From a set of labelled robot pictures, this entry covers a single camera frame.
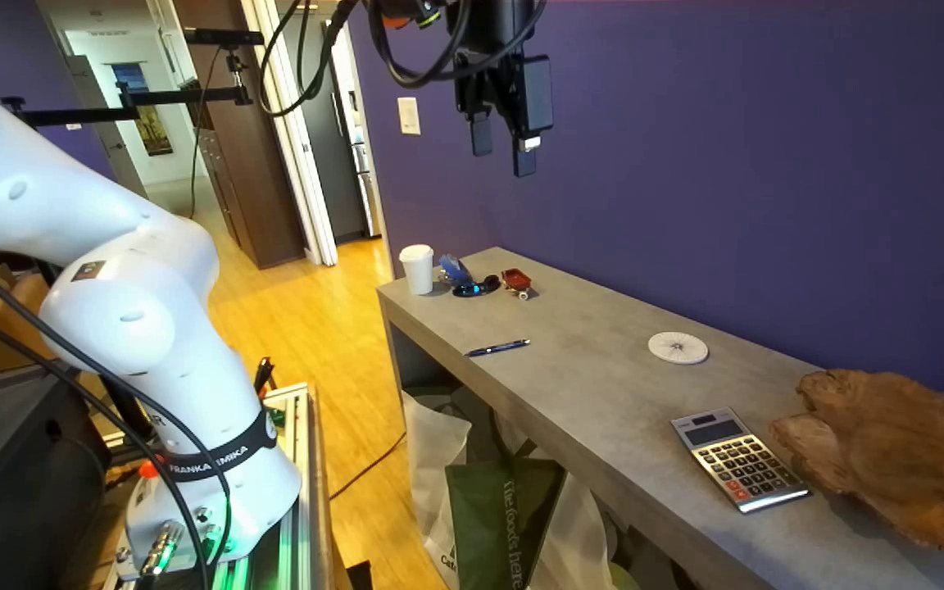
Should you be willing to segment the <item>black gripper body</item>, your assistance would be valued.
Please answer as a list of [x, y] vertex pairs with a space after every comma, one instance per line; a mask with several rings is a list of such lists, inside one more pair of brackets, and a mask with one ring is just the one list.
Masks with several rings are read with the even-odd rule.
[[524, 54], [546, 7], [548, 0], [471, 0], [456, 54], [456, 102], [465, 115], [552, 115], [552, 60]]

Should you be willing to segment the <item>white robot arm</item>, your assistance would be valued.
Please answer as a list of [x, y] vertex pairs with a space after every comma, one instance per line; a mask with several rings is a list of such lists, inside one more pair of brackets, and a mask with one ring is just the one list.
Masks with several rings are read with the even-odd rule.
[[207, 315], [209, 234], [78, 163], [0, 104], [0, 252], [52, 264], [43, 341], [144, 403], [159, 478], [133, 501], [139, 563], [240, 561], [292, 511], [303, 477], [254, 377]]

